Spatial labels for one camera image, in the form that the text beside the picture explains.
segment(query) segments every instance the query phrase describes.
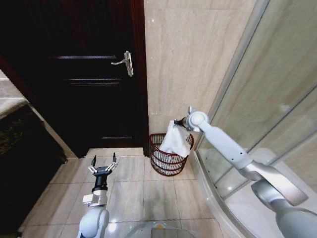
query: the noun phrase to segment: dark wooden door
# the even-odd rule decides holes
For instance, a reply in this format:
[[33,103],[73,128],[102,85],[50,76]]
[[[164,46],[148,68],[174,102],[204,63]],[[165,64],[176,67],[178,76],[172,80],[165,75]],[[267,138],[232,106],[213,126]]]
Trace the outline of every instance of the dark wooden door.
[[[79,157],[89,148],[147,154],[143,1],[2,1],[3,70]],[[125,64],[132,55],[134,75]]]

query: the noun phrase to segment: glass shower door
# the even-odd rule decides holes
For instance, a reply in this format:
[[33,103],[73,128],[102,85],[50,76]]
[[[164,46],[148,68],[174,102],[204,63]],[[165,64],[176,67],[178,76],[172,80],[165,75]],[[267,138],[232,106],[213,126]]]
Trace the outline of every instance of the glass shower door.
[[[317,137],[316,9],[313,0],[269,2],[211,120],[252,159],[282,167],[290,180],[301,189],[305,187],[310,199],[303,205],[315,212],[310,203],[317,201],[317,182],[313,182],[317,181],[313,146]],[[309,148],[310,152],[299,148]],[[301,151],[297,151],[298,158],[290,156],[295,150]],[[265,237],[261,229],[250,225],[246,213],[233,205],[235,196],[244,201],[240,208],[256,211],[252,206],[262,206],[250,183],[206,139],[201,139],[197,152],[224,203],[256,237]],[[255,198],[254,203],[244,200],[249,196]],[[274,219],[273,212],[263,209],[265,212],[252,213],[258,216],[255,221]]]

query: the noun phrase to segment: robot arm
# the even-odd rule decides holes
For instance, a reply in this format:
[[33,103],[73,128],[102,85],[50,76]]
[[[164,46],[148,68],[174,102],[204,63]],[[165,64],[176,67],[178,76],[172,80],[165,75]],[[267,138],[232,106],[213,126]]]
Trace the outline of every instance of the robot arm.
[[317,234],[317,214],[294,206],[308,199],[277,169],[252,160],[247,152],[218,127],[209,124],[208,116],[189,107],[188,116],[176,120],[188,130],[202,131],[215,149],[247,179],[254,194],[276,213],[276,223],[286,238],[313,238]]
[[85,195],[83,203],[91,207],[81,219],[77,238],[103,238],[109,223],[109,211],[106,210],[107,204],[107,176],[112,173],[118,163],[115,154],[113,161],[107,167],[95,168],[96,156],[91,162],[88,170],[96,177],[95,186],[92,194]]
[[206,139],[242,176],[253,181],[265,179],[293,206],[307,200],[307,195],[277,169],[252,160],[223,130],[211,126],[205,113],[189,107],[188,116],[180,121],[176,120],[175,124],[182,125],[188,130],[204,132]]

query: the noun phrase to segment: trash can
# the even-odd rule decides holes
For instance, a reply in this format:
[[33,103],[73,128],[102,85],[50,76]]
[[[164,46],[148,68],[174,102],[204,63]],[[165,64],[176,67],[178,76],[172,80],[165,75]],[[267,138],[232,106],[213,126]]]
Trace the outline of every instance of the trash can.
[[[166,133],[150,135],[150,159],[151,165],[156,172],[164,176],[174,176],[182,172],[184,169],[187,157],[181,157],[177,154],[166,153],[159,149]],[[194,146],[194,138],[190,134],[187,137],[187,142],[190,144],[190,149]]]

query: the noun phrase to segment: beige floor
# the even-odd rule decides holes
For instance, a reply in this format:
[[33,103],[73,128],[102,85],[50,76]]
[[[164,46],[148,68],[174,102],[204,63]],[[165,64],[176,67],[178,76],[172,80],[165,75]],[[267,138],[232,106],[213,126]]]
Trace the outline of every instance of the beige floor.
[[[94,186],[87,170],[91,159],[69,159],[62,165],[24,221],[23,238],[76,237],[80,219],[88,210],[82,197]],[[96,165],[106,166],[111,160],[98,157]],[[118,163],[107,180],[110,224],[106,238],[123,238],[135,226],[150,221],[196,231],[203,238],[223,238],[189,161],[175,177],[159,175],[144,156],[118,156]]]

